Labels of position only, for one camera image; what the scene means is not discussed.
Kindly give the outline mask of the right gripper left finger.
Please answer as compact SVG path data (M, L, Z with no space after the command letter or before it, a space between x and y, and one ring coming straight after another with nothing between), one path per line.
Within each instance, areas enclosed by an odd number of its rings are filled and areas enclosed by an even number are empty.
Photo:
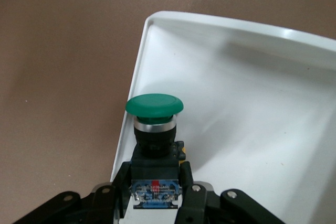
M119 224L130 200L131 163L123 162L113 182L98 185L82 198L74 191L57 194L15 224Z

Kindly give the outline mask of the white plastic drawer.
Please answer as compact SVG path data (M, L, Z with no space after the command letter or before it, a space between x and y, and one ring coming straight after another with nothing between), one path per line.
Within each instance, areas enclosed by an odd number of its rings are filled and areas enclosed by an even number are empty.
M193 178L240 189L286 224L336 224L336 40L224 17L157 12L129 97L180 98Z

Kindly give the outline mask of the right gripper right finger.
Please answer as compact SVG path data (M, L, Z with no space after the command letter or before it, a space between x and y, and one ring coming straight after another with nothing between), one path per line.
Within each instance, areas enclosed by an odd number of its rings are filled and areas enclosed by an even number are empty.
M190 162L180 165L182 205L174 224L285 224L239 189L217 195L192 176Z

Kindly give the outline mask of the green mushroom push button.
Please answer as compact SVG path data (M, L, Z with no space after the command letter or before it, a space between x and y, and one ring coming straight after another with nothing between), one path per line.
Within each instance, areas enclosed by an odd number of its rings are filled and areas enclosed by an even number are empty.
M175 139L176 116L183 108L179 98L160 93L133 97L125 106L136 139L130 186L134 209L178 208L186 154L184 142Z

